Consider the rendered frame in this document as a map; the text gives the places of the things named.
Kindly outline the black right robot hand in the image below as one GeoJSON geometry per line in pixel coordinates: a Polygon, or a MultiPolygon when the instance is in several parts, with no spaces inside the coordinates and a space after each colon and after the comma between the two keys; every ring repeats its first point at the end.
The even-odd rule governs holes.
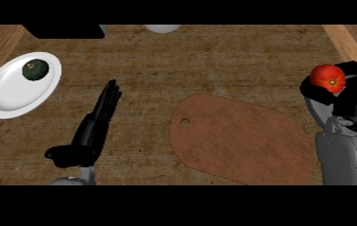
{"type": "Polygon", "coordinates": [[[324,106],[333,106],[333,116],[351,118],[357,116],[357,61],[346,61],[336,65],[345,74],[345,87],[331,94],[324,88],[309,82],[309,75],[300,81],[299,92],[324,106]]]}

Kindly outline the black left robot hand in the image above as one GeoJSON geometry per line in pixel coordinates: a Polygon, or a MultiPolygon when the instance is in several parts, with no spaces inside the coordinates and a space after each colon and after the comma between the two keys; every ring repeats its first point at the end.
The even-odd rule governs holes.
{"type": "Polygon", "coordinates": [[[54,166],[88,167],[94,165],[106,142],[115,107],[120,98],[119,87],[112,79],[101,91],[92,111],[85,115],[69,145],[54,146],[44,152],[54,166]]]}

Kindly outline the red tomato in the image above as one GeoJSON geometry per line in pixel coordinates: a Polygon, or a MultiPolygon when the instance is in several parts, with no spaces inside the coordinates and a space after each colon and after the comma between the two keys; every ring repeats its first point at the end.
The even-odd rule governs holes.
{"type": "Polygon", "coordinates": [[[331,64],[315,66],[309,74],[309,82],[336,94],[345,87],[343,70],[331,64]]]}

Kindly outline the white pan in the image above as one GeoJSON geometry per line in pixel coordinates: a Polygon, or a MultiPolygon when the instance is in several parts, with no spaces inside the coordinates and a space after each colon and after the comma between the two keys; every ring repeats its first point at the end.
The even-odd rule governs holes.
{"type": "Polygon", "coordinates": [[[11,119],[28,113],[51,95],[61,77],[61,64],[47,52],[32,52],[11,59],[0,67],[0,119],[11,119]],[[30,60],[48,64],[48,72],[39,80],[28,80],[22,67],[30,60]]]}

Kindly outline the brown wooden cutting board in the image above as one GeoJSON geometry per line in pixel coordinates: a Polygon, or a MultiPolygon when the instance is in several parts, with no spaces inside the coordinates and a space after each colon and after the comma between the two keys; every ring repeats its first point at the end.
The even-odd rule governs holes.
{"type": "Polygon", "coordinates": [[[306,184],[312,151],[303,129],[281,112],[191,95],[169,122],[169,143],[190,168],[243,184],[306,184]]]}

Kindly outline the pale wooden strip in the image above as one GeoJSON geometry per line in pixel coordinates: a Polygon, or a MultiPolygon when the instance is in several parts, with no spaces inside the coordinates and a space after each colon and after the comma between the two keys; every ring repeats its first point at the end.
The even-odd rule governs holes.
{"type": "Polygon", "coordinates": [[[343,61],[357,61],[357,25],[323,25],[343,61]]]}

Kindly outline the dark green avocado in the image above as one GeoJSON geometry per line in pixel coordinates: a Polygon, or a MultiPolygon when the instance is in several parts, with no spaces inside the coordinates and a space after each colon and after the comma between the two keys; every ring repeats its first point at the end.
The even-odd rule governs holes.
{"type": "Polygon", "coordinates": [[[29,81],[41,80],[48,73],[48,63],[44,60],[29,60],[22,66],[22,76],[29,81]]]}

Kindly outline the black appliance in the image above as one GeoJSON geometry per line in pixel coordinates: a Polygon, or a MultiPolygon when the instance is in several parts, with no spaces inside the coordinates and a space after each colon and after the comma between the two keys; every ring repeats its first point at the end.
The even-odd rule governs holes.
{"type": "Polygon", "coordinates": [[[98,25],[39,25],[23,26],[38,39],[103,39],[98,25]]]}

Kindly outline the pale grey round container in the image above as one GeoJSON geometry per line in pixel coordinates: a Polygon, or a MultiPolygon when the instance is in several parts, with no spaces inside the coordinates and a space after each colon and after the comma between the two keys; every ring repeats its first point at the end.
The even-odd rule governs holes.
{"type": "Polygon", "coordinates": [[[178,29],[178,25],[146,25],[144,26],[154,33],[169,33],[178,29]]]}

